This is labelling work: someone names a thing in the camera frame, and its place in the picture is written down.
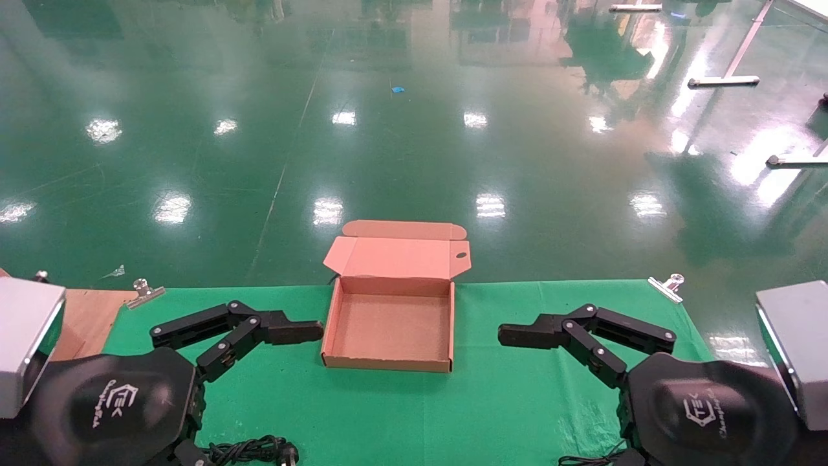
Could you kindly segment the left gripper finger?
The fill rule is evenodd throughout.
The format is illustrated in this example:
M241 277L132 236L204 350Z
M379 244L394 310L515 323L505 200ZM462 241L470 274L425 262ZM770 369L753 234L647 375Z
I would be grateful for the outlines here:
M173 456L177 464L183 466L213 465L209 455L199 448L192 440L183 440L173 449Z
M261 343L272 346L320 341L318 320L291 321L281 310L258 311L234 300L181 316L151 328L154 348L178 350L219 336L219 342L196 358L202 383L213 383Z

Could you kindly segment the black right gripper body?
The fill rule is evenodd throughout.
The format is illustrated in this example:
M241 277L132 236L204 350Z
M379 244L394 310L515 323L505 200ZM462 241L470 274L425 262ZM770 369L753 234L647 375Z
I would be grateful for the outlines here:
M787 465L801 434L770 368L659 352L625 378L621 434L647 465Z

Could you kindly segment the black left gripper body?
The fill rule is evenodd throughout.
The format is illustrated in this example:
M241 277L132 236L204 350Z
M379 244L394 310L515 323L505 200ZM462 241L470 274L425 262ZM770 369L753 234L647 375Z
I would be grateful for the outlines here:
M203 401L196 368L168 348L50 364L26 404L26 463L179 465Z

